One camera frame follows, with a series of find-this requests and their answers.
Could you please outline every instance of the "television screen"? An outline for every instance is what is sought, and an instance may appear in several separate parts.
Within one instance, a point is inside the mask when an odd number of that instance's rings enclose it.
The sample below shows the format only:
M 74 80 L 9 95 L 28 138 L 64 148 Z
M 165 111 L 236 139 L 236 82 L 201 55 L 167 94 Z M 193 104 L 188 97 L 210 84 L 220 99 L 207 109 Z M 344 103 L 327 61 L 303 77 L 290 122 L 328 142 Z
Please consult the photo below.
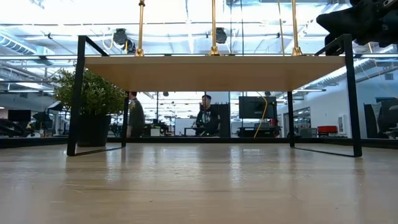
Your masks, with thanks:
M 29 122 L 32 112 L 30 110 L 8 110 L 8 120 L 15 122 Z

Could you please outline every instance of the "table top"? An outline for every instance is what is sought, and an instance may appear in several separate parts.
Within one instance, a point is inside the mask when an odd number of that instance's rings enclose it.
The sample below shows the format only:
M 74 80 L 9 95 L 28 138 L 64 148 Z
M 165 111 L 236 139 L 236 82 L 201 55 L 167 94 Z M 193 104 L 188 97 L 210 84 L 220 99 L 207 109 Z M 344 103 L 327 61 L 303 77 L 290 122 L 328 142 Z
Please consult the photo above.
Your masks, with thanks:
M 86 57 L 126 91 L 292 91 L 345 65 L 339 56 Z

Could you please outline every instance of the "person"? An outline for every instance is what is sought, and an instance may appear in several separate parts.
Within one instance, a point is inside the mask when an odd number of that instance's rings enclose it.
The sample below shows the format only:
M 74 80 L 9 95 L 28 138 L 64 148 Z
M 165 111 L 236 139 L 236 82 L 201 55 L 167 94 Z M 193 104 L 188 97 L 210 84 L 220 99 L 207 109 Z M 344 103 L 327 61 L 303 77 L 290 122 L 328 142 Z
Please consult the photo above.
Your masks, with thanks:
M 211 96 L 203 95 L 201 101 L 202 107 L 193 127 L 196 128 L 197 136 L 213 136 L 218 130 L 220 115 L 218 110 L 211 105 Z
M 144 110 L 137 99 L 137 92 L 130 92 L 129 99 L 131 100 L 131 103 L 129 105 L 130 115 L 127 136 L 139 138 L 141 137 L 145 126 Z

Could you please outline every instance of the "monitor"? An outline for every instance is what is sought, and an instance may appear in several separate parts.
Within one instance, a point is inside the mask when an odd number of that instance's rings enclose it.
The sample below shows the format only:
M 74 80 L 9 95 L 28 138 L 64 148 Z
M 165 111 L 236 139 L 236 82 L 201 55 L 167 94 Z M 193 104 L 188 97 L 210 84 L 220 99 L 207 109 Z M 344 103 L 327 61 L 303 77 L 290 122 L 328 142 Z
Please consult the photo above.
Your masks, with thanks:
M 30 110 L 8 110 L 8 120 L 15 122 L 29 122 L 32 116 Z
M 267 111 L 264 118 L 276 118 L 277 102 L 274 96 L 265 96 L 267 100 Z M 266 101 L 260 96 L 240 96 L 239 97 L 239 118 L 261 119 Z

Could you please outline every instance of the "brass pole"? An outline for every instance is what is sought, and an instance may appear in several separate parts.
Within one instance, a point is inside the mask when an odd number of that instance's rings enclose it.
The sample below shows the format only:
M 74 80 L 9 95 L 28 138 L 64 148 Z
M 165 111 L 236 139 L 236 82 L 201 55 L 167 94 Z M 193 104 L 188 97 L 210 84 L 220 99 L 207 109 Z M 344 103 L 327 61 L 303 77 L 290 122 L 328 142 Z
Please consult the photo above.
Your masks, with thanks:
M 138 33 L 138 49 L 136 51 L 136 57 L 143 57 L 144 50 L 142 49 L 142 22 L 144 20 L 144 3 L 145 0 L 139 0 L 139 33 Z
M 212 11 L 212 21 L 213 21 L 213 28 L 211 32 L 211 38 L 213 39 L 213 45 L 210 49 L 210 56 L 219 56 L 220 53 L 218 52 L 218 48 L 216 45 L 216 0 L 211 0 L 211 11 Z
M 294 48 L 292 52 L 292 56 L 303 55 L 299 47 L 299 35 L 297 31 L 297 20 L 296 20 L 296 0 L 292 0 L 292 15 L 293 15 L 293 39 L 294 39 Z

